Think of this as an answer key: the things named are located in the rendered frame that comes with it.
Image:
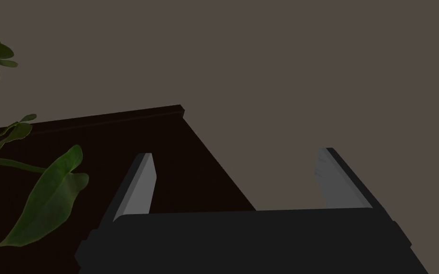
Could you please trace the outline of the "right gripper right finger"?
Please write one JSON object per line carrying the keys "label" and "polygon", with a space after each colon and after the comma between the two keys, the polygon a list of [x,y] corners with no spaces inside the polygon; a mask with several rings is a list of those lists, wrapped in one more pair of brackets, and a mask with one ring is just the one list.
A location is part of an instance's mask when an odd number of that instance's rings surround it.
{"label": "right gripper right finger", "polygon": [[334,148],[319,149],[314,174],[327,208],[371,208],[384,213],[381,203]]}

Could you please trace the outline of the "dark brown cabinet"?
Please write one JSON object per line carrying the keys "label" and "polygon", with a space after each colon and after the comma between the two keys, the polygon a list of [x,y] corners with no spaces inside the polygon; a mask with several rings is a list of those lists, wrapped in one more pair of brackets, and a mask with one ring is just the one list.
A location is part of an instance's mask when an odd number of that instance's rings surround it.
{"label": "dark brown cabinet", "polygon": [[[152,212],[253,211],[183,116],[175,105],[40,122],[24,139],[4,144],[0,158],[37,167],[79,145],[83,161],[75,171],[90,179],[59,228],[24,247],[0,247],[0,274],[78,274],[74,255],[80,243],[98,228],[140,153],[152,153],[157,171]],[[0,242],[38,179],[37,173],[0,166]]]}

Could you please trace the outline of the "green leafy plant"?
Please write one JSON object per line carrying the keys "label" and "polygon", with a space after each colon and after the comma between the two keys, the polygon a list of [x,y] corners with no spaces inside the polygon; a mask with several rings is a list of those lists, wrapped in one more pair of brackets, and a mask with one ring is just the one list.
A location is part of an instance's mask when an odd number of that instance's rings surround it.
{"label": "green leafy plant", "polygon": [[[0,66],[17,67],[13,57],[13,50],[0,41]],[[26,199],[21,215],[0,242],[0,247],[32,244],[53,232],[69,218],[78,194],[89,183],[89,175],[74,172],[82,161],[83,152],[79,145],[73,145],[47,168],[0,158],[0,166],[40,175]]]}

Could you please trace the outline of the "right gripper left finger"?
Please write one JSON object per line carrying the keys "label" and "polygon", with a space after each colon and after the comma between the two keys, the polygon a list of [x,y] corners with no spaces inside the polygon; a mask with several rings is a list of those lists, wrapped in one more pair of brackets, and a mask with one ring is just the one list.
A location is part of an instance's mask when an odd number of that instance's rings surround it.
{"label": "right gripper left finger", "polygon": [[157,173],[151,153],[138,154],[107,208],[102,225],[122,215],[149,214]]}

